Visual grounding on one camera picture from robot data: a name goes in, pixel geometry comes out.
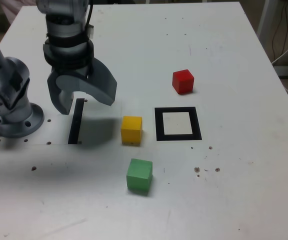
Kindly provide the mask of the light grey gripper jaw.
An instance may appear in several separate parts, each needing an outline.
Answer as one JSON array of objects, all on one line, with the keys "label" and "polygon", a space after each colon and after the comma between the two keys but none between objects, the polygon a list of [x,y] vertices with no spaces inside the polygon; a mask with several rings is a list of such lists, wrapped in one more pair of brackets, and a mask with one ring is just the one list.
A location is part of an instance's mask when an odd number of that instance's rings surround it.
[{"label": "light grey gripper jaw", "polygon": [[83,92],[98,102],[111,106],[116,97],[117,81],[109,69],[98,59],[93,58],[91,66],[92,71],[86,78],[76,72],[65,74],[56,79],[56,85],[62,91]]}]

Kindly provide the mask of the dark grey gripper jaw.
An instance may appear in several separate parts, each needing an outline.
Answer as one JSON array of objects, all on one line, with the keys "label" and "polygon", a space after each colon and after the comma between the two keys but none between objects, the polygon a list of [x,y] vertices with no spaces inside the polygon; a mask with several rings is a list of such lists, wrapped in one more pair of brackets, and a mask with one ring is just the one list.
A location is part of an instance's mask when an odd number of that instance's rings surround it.
[{"label": "dark grey gripper jaw", "polygon": [[59,77],[57,72],[51,72],[48,79],[47,85],[49,90],[49,95],[54,107],[62,114],[69,115],[74,94],[73,92],[68,92],[66,90],[61,90],[57,84],[56,80]]}]

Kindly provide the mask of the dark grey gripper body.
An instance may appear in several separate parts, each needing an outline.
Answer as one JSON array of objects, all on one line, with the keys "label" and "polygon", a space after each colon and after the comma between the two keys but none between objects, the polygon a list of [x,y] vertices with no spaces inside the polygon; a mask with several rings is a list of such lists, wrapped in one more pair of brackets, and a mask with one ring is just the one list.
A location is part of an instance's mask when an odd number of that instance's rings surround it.
[{"label": "dark grey gripper body", "polygon": [[51,65],[51,72],[49,74],[50,78],[58,77],[61,75],[69,75],[77,78],[88,78],[92,75],[94,71],[93,64],[83,66],[82,68],[72,68],[67,64],[54,63]]}]

